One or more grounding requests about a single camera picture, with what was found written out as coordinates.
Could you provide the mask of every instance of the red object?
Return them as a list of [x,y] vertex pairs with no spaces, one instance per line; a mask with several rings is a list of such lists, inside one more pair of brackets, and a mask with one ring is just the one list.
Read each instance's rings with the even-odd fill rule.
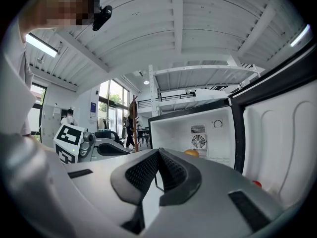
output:
[[261,184],[259,181],[254,180],[253,183],[254,183],[255,185],[257,185],[257,186],[260,186],[260,187],[262,188],[262,184]]

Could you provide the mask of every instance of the fluorescent light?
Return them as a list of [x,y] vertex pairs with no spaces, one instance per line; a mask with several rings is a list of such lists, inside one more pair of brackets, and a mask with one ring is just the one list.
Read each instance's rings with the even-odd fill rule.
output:
[[303,36],[308,32],[310,27],[311,27],[310,25],[307,25],[305,27],[305,29],[300,33],[300,35],[297,36],[297,38],[291,43],[291,47],[295,46],[303,38]]
[[32,44],[34,47],[42,50],[46,54],[49,54],[52,57],[55,57],[57,54],[56,49],[54,49],[53,47],[51,47],[50,45],[48,45],[47,43],[45,43],[44,41],[36,37],[34,34],[31,34],[31,33],[27,34],[26,41]]

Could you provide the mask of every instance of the white ceiling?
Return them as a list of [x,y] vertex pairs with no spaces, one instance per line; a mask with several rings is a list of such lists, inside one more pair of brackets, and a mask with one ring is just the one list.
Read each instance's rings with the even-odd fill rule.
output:
[[133,72],[149,64],[156,70],[226,65],[232,55],[271,69],[312,37],[290,47],[305,23],[288,0],[101,0],[101,5],[111,5],[113,15],[97,32],[91,26],[34,31],[59,54],[45,55],[41,64],[43,52],[28,44],[33,70],[79,93],[122,75],[142,91],[148,75]]

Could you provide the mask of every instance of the metal railing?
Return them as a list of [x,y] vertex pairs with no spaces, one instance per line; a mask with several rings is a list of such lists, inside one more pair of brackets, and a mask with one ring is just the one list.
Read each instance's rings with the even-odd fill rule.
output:
[[[190,93],[190,94],[178,94],[178,95],[172,95],[172,96],[166,96],[166,97],[160,97],[156,98],[156,101],[172,101],[172,100],[179,100],[179,99],[187,99],[187,98],[192,98],[196,97],[195,93]],[[151,107],[151,100],[143,100],[143,101],[138,101],[138,108],[148,108]]]

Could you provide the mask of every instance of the ceiling light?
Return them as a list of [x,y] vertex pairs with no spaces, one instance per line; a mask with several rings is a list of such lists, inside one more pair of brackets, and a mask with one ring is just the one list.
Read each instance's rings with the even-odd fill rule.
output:
[[26,41],[30,44],[32,44],[34,47],[42,50],[43,52],[49,54],[52,57],[55,57],[57,54],[57,50],[48,45],[46,42],[42,41],[38,37],[36,37],[34,34],[27,34],[26,35]]
[[307,25],[305,27],[305,29],[300,33],[300,35],[297,36],[297,38],[291,43],[291,47],[295,46],[303,38],[303,36],[308,32],[310,27],[311,27],[310,25]]

